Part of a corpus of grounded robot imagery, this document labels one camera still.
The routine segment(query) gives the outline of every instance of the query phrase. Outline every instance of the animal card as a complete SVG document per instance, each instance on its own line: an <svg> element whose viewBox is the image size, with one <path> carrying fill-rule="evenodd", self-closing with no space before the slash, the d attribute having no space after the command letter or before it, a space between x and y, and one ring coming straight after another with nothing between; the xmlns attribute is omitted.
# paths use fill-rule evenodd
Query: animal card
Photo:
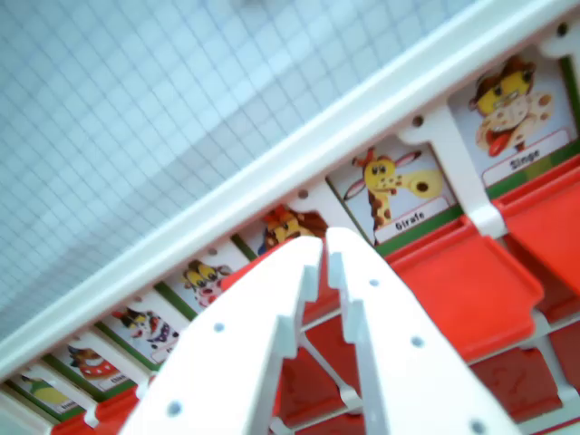
<svg viewBox="0 0 580 435"><path fill-rule="evenodd" d="M328 183L321 179L299 189L285 203L268 210L237 235L259 256L288 239L324 237L330 226L360 233Z"/></svg>
<svg viewBox="0 0 580 435"><path fill-rule="evenodd" d="M577 138L560 62L535 47L456 92L449 107L486 187Z"/></svg>
<svg viewBox="0 0 580 435"><path fill-rule="evenodd" d="M153 364L163 363L179 339L179 333L151 310L137 311L126 306L105 317L102 323Z"/></svg>
<svg viewBox="0 0 580 435"><path fill-rule="evenodd" d="M457 203L429 144L391 136L327 177L376 246Z"/></svg>
<svg viewBox="0 0 580 435"><path fill-rule="evenodd" d="M242 229L238 235L260 256L291 238L324 237L327 228L328 224L317 211L301 212L287 205L278 205Z"/></svg>
<svg viewBox="0 0 580 435"><path fill-rule="evenodd" d="M52 356L102 392L121 385L129 379L93 349L67 345L53 352Z"/></svg>
<svg viewBox="0 0 580 435"><path fill-rule="evenodd" d="M247 263L244 254L228 240L206 254L194 256L163 283L199 314L223 293L222 280Z"/></svg>
<svg viewBox="0 0 580 435"><path fill-rule="evenodd" d="M78 404L40 378L31 379L17 374L10 381L24 396L39 401L45 408L58 416L63 416L69 411L80 408Z"/></svg>

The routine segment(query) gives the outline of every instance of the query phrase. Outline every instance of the white plastic piece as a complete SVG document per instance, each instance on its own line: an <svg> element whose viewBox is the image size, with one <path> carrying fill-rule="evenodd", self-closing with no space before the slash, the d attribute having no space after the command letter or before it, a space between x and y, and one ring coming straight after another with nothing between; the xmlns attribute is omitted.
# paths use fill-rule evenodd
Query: white plastic piece
<svg viewBox="0 0 580 435"><path fill-rule="evenodd" d="M575 82L580 83L580 18L565 22L566 34L560 35L556 27L550 28L549 34L537 47L545 57L561 59L570 56Z"/></svg>
<svg viewBox="0 0 580 435"><path fill-rule="evenodd" d="M449 106L438 105L421 116L421 126L406 127L399 138L410 145L430 142L455 197L479 233L504 236L508 232L504 219L489 200Z"/></svg>
<svg viewBox="0 0 580 435"><path fill-rule="evenodd" d="M77 405L84 408L84 422L92 428L99 424L95 416L98 403L86 392L74 385L45 362L37 362L28 370L22 371L22 374L28 378L40 378L52 385L56 390L64 394Z"/></svg>
<svg viewBox="0 0 580 435"><path fill-rule="evenodd" d="M114 365L122 374L137 383L142 397L149 387L151 370L127 354L113 340L98 329L92 328L69 342L71 346L93 349L103 359Z"/></svg>
<svg viewBox="0 0 580 435"><path fill-rule="evenodd" d="M0 386L0 410L5 412L6 418L10 418L16 427L30 433L49 435L58 422L32 403L30 406L21 403L5 385Z"/></svg>
<svg viewBox="0 0 580 435"><path fill-rule="evenodd" d="M359 397L358 393L348 383L346 383L343 378L333 369L333 366L330 365L326 359L318 352L318 350L314 347L310 340L306 338L306 335L300 335L300 345L304 347L308 353L314 358L314 360L323 368L323 370L332 378L336 386L338 387L338 391L341 395L341 399L343 400L344 405L349 410L355 410L361 408L363 406L363 401Z"/></svg>
<svg viewBox="0 0 580 435"><path fill-rule="evenodd" d="M297 355L323 242L299 237L267 257L182 332L121 434L266 433L283 358ZM247 298L260 301L248 315Z"/></svg>
<svg viewBox="0 0 580 435"><path fill-rule="evenodd" d="M311 179L473 81L577 0L482 0L405 51L220 187L151 232L0 344L0 380Z"/></svg>
<svg viewBox="0 0 580 435"><path fill-rule="evenodd" d="M183 331L189 325L188 318L155 290L136 296L127 301L126 305L135 311L154 311L178 332Z"/></svg>
<svg viewBox="0 0 580 435"><path fill-rule="evenodd" d="M288 428L279 417L272 418L270 430L274 435L294 435L294 431Z"/></svg>
<svg viewBox="0 0 580 435"><path fill-rule="evenodd" d="M343 228L330 228L326 245L368 434L520 433L371 246Z"/></svg>

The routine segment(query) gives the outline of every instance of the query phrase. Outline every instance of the white grid background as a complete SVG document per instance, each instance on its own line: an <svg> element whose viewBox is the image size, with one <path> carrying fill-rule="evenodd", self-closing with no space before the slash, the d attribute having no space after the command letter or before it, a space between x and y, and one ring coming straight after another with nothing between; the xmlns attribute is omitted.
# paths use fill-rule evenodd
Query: white grid background
<svg viewBox="0 0 580 435"><path fill-rule="evenodd" d="M473 1L0 1L0 338Z"/></svg>

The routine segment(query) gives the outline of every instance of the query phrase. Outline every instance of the yellow animal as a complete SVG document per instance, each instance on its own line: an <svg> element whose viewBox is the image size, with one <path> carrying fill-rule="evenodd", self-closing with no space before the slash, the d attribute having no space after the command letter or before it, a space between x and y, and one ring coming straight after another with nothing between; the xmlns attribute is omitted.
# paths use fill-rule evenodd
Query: yellow animal
<svg viewBox="0 0 580 435"><path fill-rule="evenodd" d="M443 176L437 169L418 170L404 175L396 173L397 168L412 163L420 156L421 151L414 151L397 160L388 156L374 157L374 148L370 148L364 159L353 159L353 165L362 168L362 179L346 190L343 199L347 201L367 188L374 231L389 225L392 221L389 197L396 195L397 189L408 189L419 198L435 198L443 190Z"/></svg>

